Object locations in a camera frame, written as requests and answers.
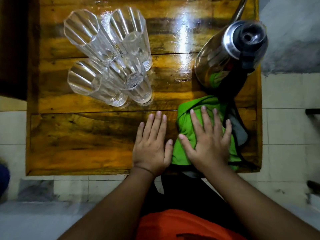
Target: tiled wall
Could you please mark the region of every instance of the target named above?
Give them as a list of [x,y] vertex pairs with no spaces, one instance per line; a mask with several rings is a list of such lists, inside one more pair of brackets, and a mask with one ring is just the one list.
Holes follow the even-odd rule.
[[[320,182],[320,125],[305,115],[305,108],[320,108],[319,91],[318,73],[262,77],[262,170],[241,176],[281,204],[305,206],[306,180]],[[123,175],[25,177],[25,109],[25,102],[0,98],[0,157],[11,171],[9,199],[17,198],[20,179],[54,180],[58,200],[74,202],[97,202],[122,182]],[[155,183],[163,192],[159,178]]]

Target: orange shirt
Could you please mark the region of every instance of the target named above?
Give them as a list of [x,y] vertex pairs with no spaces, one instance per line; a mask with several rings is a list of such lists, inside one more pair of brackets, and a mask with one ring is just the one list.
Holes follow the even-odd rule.
[[246,240],[242,235],[183,210],[165,210],[140,219],[137,240]]

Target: wooden table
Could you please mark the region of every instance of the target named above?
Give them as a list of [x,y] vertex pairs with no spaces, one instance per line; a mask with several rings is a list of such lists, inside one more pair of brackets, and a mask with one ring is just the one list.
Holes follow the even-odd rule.
[[[30,0],[28,52],[27,175],[125,174],[137,127],[150,111],[168,116],[167,139],[176,139],[178,105],[205,96],[194,75],[197,53],[229,23],[239,0]],[[152,52],[148,72],[152,102],[112,107],[72,92],[67,72],[84,55],[63,35],[63,20],[76,9],[95,14],[137,7],[146,18]],[[242,16],[258,18],[258,1],[248,0]],[[250,141],[246,160],[261,167],[260,70],[235,98]]]

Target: hand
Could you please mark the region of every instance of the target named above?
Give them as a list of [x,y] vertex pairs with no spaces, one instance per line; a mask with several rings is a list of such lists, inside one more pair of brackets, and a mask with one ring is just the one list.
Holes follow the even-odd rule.
[[212,127],[205,106],[202,106],[201,113],[204,129],[193,109],[190,110],[190,116],[197,138],[195,149],[192,148],[190,141],[185,135],[179,134],[179,138],[191,163],[200,172],[204,173],[207,169],[217,168],[228,163],[232,128],[230,120],[227,120],[226,130],[222,136],[222,124],[217,109],[213,110],[214,128]]
[[161,119],[161,111],[149,114],[146,127],[141,122],[138,128],[136,142],[132,152],[133,167],[143,168],[159,176],[170,165],[173,141],[167,141],[164,150],[164,141],[167,130],[167,117],[164,114]]

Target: upside-down glass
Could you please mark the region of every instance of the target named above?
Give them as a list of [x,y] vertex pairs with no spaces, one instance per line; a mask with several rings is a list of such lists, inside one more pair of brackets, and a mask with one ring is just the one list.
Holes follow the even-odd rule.
[[93,60],[76,61],[68,72],[68,84],[78,94],[99,99],[108,105],[122,106],[128,96],[109,83]]
[[140,58],[146,71],[152,65],[146,20],[134,7],[116,9],[110,18],[110,36],[120,41],[127,53]]
[[152,89],[141,60],[134,55],[116,57],[107,70],[107,79],[139,104],[148,102]]
[[97,16],[85,9],[71,12],[64,20],[64,34],[81,52],[105,66],[122,49],[116,48]]

